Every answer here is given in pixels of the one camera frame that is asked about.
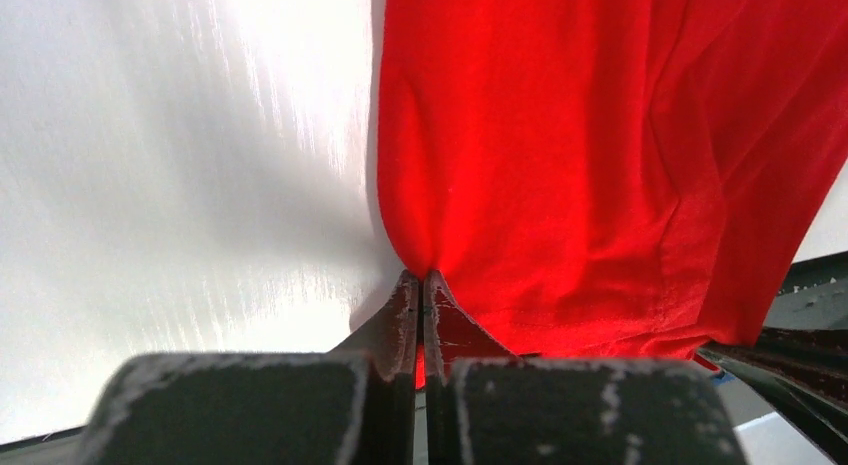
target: red t-shirt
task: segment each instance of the red t-shirt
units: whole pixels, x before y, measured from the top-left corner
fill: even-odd
[[[848,0],[387,0],[383,219],[515,353],[752,344],[848,154]]]

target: white surface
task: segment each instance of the white surface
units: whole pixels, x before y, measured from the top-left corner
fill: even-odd
[[[388,297],[371,13],[0,0],[0,443],[133,354],[326,350]]]
[[[837,177],[822,204],[795,261],[810,260],[848,251],[848,164]]]
[[[831,465],[833,462],[772,412],[736,427],[748,465]]]

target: red fabric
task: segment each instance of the red fabric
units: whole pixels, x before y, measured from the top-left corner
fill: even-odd
[[[755,341],[848,154],[848,0],[387,0],[378,189],[516,353]]]

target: red cloth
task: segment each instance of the red cloth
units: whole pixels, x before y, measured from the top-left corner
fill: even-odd
[[[848,0],[387,0],[378,189],[516,353],[755,341],[848,154]]]

